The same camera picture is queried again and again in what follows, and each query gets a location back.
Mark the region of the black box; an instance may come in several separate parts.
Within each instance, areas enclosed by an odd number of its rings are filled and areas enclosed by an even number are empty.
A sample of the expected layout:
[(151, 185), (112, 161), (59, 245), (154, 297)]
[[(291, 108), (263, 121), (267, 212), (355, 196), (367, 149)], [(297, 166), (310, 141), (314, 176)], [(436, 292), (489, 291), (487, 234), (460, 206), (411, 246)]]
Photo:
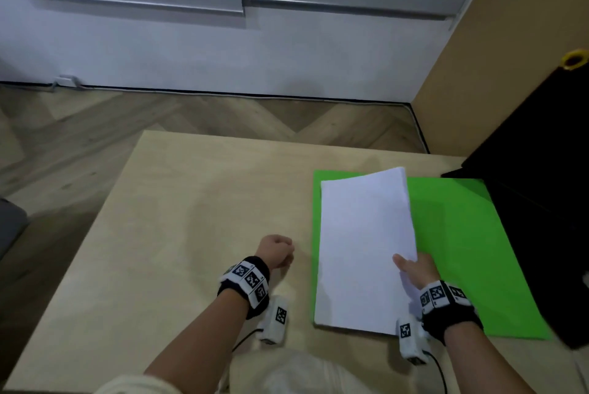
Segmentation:
[(483, 181), (541, 316), (589, 347), (589, 62), (554, 70), (441, 177)]

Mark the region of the person's right hand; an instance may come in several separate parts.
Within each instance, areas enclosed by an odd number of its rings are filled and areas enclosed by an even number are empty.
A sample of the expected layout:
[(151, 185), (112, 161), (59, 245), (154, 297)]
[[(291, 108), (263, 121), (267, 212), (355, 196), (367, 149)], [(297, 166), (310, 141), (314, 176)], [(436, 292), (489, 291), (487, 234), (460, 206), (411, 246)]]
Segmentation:
[(418, 251), (416, 260), (413, 261), (417, 262), (417, 275), (415, 277), (408, 277), (406, 275), (411, 284), (418, 290), (422, 290), (425, 286), (442, 279), (430, 254)]

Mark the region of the brown wooden panel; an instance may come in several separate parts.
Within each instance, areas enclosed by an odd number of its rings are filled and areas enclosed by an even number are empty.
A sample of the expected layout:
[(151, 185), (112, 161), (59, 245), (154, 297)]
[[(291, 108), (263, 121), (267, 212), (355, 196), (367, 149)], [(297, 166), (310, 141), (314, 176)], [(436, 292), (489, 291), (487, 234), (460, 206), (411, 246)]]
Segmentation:
[(430, 153), (468, 156), (576, 49), (589, 0), (472, 0), (412, 102)]

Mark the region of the black marker wristband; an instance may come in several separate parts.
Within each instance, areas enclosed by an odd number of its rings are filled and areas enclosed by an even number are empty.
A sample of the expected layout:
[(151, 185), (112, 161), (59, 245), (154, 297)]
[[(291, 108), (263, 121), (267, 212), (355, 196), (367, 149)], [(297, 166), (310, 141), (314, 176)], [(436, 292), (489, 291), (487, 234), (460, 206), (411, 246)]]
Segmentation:
[(476, 308), (464, 291), (444, 280), (434, 281), (419, 292), (424, 331), (445, 343), (446, 330), (456, 324), (472, 322), (484, 331)]
[(248, 302), (247, 320), (264, 313), (270, 304), (270, 270), (258, 256), (248, 256), (231, 266), (219, 279), (217, 295), (230, 289)]

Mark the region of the cream clothing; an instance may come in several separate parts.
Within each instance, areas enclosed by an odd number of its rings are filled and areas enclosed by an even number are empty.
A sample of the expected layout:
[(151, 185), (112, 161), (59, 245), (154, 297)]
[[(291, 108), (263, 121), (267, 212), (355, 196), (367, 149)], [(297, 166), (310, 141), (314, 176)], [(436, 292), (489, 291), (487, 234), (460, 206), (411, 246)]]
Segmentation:
[(204, 383), (198, 369), (187, 383), (152, 375), (122, 375), (94, 394), (380, 394), (342, 366), (297, 350), (278, 348), (239, 354), (228, 367), (228, 388)]

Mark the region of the person's left forearm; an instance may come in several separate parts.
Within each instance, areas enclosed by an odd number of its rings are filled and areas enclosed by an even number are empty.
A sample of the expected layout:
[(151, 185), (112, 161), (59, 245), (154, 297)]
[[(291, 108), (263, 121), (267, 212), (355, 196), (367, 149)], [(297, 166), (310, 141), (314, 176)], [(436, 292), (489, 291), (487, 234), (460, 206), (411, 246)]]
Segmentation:
[(246, 322), (249, 303), (226, 289), (153, 360), (144, 374), (183, 394), (213, 394)]

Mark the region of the white paper sheet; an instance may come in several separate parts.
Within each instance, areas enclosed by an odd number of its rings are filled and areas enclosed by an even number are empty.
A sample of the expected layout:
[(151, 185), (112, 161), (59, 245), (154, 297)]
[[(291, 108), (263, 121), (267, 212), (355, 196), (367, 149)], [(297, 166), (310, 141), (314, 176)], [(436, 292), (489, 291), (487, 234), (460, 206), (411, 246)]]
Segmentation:
[(315, 326), (399, 336), (421, 307), (394, 264), (416, 260), (403, 167), (313, 174), (311, 317)]

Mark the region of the grey cushion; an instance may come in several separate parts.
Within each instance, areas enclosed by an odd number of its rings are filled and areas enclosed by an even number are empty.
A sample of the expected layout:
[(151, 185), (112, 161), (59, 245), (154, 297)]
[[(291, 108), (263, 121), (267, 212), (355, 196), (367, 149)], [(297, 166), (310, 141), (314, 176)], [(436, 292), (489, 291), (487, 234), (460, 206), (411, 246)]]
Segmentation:
[(0, 198), (0, 260), (28, 226), (26, 211), (5, 198)]

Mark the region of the green paper sheet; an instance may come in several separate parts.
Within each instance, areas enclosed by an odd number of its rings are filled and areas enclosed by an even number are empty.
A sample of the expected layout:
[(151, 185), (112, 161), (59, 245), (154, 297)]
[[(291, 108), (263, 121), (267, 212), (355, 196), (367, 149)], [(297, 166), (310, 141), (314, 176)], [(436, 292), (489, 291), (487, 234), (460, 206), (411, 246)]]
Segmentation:
[(446, 281), (473, 302), (486, 334), (552, 336), (484, 183), (407, 177), (416, 251), (430, 254)]

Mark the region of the person's left hand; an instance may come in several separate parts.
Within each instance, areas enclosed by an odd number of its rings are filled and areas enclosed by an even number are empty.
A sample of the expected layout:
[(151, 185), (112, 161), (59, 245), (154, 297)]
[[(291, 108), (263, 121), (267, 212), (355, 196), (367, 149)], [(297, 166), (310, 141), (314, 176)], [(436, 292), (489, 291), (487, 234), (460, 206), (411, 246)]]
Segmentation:
[(254, 256), (260, 258), (269, 271), (288, 267), (294, 260), (295, 246), (290, 237), (270, 234), (263, 237)]

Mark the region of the person's right forearm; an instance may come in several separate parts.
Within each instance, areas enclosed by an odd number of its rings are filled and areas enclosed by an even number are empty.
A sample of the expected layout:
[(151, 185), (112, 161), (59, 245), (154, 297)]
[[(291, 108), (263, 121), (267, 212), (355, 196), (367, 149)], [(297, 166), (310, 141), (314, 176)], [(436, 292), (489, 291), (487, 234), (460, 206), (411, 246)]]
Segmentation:
[(460, 394), (536, 394), (474, 322), (444, 333)]

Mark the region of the white wall adapter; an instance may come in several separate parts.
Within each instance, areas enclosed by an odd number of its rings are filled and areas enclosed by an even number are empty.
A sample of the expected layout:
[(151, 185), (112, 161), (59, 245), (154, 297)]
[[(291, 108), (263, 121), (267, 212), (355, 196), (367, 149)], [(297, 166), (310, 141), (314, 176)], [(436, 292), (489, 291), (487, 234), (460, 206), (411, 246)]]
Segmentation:
[(83, 90), (84, 85), (81, 84), (80, 80), (72, 75), (59, 75), (55, 77), (52, 87), (64, 87), (64, 88), (75, 88), (77, 90)]

